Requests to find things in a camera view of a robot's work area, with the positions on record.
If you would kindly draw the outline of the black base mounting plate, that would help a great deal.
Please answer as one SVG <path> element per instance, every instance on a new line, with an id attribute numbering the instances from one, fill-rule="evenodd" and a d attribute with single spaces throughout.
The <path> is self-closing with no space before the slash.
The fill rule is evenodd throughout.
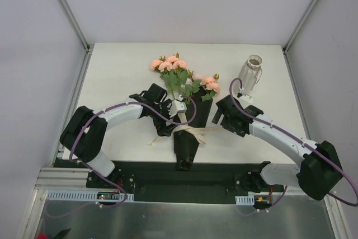
<path id="1" fill-rule="evenodd" d="M 112 189 L 120 184 L 135 201 L 159 203 L 235 204 L 237 196 L 246 196 L 241 179 L 259 164 L 196 163 L 188 171 L 179 171 L 174 162 L 116 161 L 106 182 L 88 173 L 89 189 Z"/>

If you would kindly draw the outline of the left aluminium frame post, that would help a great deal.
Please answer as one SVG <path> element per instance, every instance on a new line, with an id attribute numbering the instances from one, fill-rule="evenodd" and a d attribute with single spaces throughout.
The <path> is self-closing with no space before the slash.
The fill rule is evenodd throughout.
<path id="1" fill-rule="evenodd" d="M 80 42 L 81 46 L 85 50 L 85 52 L 91 52 L 91 44 L 88 43 L 85 35 L 68 3 L 67 0 L 57 0 L 62 12 L 64 13 L 70 27 L 72 28 L 75 36 L 77 37 L 78 41 Z"/>

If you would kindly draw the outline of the aluminium frame post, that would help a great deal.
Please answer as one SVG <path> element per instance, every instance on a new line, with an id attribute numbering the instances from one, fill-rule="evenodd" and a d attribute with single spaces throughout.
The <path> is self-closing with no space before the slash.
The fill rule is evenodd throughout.
<path id="1" fill-rule="evenodd" d="M 85 52 L 91 52 L 91 44 L 88 43 L 85 35 L 68 3 L 67 0 L 57 0 L 62 12 L 64 13 L 70 27 L 72 28 L 75 36 L 77 37 L 78 41 L 80 42 L 81 46 L 85 50 Z"/>
<path id="2" fill-rule="evenodd" d="M 307 24 L 310 16 L 314 12 L 315 8 L 318 6 L 321 0 L 310 0 L 306 9 L 304 10 L 302 16 L 300 17 L 297 25 L 295 26 L 293 32 L 291 33 L 286 45 L 282 48 L 282 52 L 284 55 L 287 55 L 291 47 L 293 46 L 294 42 L 303 31 L 304 26 Z"/>

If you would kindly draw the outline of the right aluminium frame post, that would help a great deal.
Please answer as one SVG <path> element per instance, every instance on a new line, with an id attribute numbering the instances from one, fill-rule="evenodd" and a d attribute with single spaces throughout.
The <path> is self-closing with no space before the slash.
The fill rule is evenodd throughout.
<path id="1" fill-rule="evenodd" d="M 294 42 L 303 31 L 304 26 L 307 24 L 310 16 L 314 12 L 315 8 L 318 6 L 321 0 L 310 0 L 306 9 L 304 10 L 302 16 L 300 17 L 297 25 L 295 26 L 293 32 L 291 33 L 286 45 L 282 48 L 282 52 L 284 55 L 287 55 L 291 47 L 293 46 Z"/>

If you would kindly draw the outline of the black wrapping paper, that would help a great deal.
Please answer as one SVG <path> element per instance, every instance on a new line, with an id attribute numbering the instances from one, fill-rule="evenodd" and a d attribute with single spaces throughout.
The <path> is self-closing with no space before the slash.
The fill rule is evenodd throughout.
<path id="1" fill-rule="evenodd" d="M 194 117 L 188 125 L 161 124 L 157 130 L 159 136 L 173 135 L 173 151 L 176 155 L 176 170 L 190 170 L 196 152 L 200 144 L 204 144 L 204 128 L 206 127 L 210 114 L 212 99 L 203 101 L 204 90 L 191 95 L 196 107 L 193 104 L 187 105 L 185 119 L 181 120 L 178 116 L 173 118 L 175 122 L 186 122 Z"/>

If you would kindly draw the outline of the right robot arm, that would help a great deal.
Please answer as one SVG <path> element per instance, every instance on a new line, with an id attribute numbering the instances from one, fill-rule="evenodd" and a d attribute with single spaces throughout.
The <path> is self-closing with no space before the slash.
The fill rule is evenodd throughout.
<path id="1" fill-rule="evenodd" d="M 290 165 L 260 163 L 257 169 L 240 179 L 242 188 L 259 193 L 271 185 L 293 186 L 301 188 L 312 199 L 322 200 L 342 179 L 337 171 L 341 163 L 330 142 L 295 140 L 287 129 L 276 125 L 262 110 L 252 105 L 243 108 L 230 96 L 218 101 L 216 106 L 214 124 L 240 137 L 259 138 L 293 161 Z"/>

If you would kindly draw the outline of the cream printed ribbon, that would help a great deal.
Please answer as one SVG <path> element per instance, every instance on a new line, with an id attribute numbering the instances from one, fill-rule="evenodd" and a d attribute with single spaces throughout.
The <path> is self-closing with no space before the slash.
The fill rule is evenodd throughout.
<path id="1" fill-rule="evenodd" d="M 187 118 L 184 115 L 184 113 L 179 114 L 178 118 L 179 118 L 181 123 L 184 123 L 185 120 L 187 120 Z M 169 137 L 172 134 L 176 134 L 178 132 L 184 131 L 185 134 L 193 135 L 194 138 L 199 142 L 199 144 L 206 144 L 206 139 L 205 139 L 204 134 L 207 134 L 207 133 L 210 133 L 210 132 L 216 132 L 219 129 L 220 128 L 218 128 L 218 127 L 214 127 L 214 128 L 196 128 L 196 127 L 191 127 L 191 126 L 189 126 L 187 124 L 185 124 L 185 125 L 175 125 L 175 128 L 173 129 L 173 131 L 169 135 Z M 148 146 L 152 146 L 159 139 L 160 139 L 160 137 L 156 136 L 151 142 L 149 142 Z"/>

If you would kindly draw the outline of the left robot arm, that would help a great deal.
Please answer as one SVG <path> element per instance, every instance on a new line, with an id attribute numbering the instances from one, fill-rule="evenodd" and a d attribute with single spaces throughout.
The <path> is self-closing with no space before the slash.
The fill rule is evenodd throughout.
<path id="1" fill-rule="evenodd" d="M 87 164 L 100 174 L 98 180 L 104 187 L 113 188 L 119 176 L 114 163 L 102 151 L 106 132 L 124 122 L 150 117 L 159 134 L 168 135 L 167 120 L 184 106 L 166 97 L 167 91 L 154 83 L 148 90 L 102 110 L 79 107 L 60 136 L 60 143 L 70 151 L 69 160 Z"/>

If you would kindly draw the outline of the white ribbed ceramic vase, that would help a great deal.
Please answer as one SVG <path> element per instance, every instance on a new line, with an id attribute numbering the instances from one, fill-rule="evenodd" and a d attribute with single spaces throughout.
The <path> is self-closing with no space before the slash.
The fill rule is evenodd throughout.
<path id="1" fill-rule="evenodd" d="M 243 64 L 238 78 L 238 92 L 243 95 L 250 95 L 254 86 L 262 76 L 262 58 L 259 55 L 250 55 Z"/>

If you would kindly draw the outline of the pink rose bouquet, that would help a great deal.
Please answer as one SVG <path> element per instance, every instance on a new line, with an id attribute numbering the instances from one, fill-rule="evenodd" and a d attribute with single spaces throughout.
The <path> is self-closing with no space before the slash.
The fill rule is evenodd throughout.
<path id="1" fill-rule="evenodd" d="M 219 75 L 203 77 L 190 70 L 180 54 L 160 56 L 151 62 L 149 69 L 159 74 L 169 93 L 176 97 L 182 95 L 186 104 L 208 101 L 217 97 L 221 92 Z"/>

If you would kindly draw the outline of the aluminium rail left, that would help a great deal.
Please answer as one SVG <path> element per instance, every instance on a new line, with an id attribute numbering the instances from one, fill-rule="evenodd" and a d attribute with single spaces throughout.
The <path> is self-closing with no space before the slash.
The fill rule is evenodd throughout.
<path id="1" fill-rule="evenodd" d="M 37 177 L 35 189 L 85 189 L 88 173 L 87 168 L 43 167 Z"/>

